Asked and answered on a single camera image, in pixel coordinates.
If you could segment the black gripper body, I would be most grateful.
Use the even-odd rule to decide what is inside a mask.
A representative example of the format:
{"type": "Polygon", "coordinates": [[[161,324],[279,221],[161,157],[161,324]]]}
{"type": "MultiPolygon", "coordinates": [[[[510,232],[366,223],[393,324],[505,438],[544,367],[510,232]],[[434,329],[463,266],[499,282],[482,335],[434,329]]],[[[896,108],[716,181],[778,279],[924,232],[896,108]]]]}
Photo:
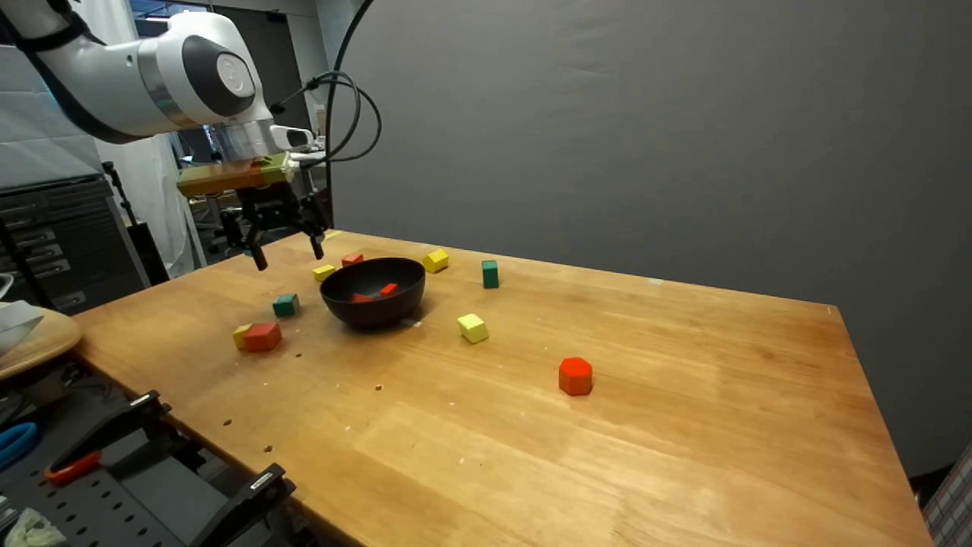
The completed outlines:
{"type": "Polygon", "coordinates": [[[241,189],[238,197],[244,215],[255,228],[293,228],[311,233],[331,228],[328,192],[293,195],[284,181],[279,181],[263,189],[241,189]]]}

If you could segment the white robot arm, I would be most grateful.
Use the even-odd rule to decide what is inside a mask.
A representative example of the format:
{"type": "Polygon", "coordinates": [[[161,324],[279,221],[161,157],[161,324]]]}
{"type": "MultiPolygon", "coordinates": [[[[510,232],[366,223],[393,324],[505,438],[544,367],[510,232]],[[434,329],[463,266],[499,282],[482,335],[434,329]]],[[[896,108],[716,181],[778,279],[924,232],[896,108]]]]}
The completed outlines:
{"type": "Polygon", "coordinates": [[[103,42],[69,0],[0,0],[0,19],[61,113],[103,141],[223,124],[233,161],[322,157],[311,126],[279,124],[238,24],[177,11],[147,39],[103,42]]]}

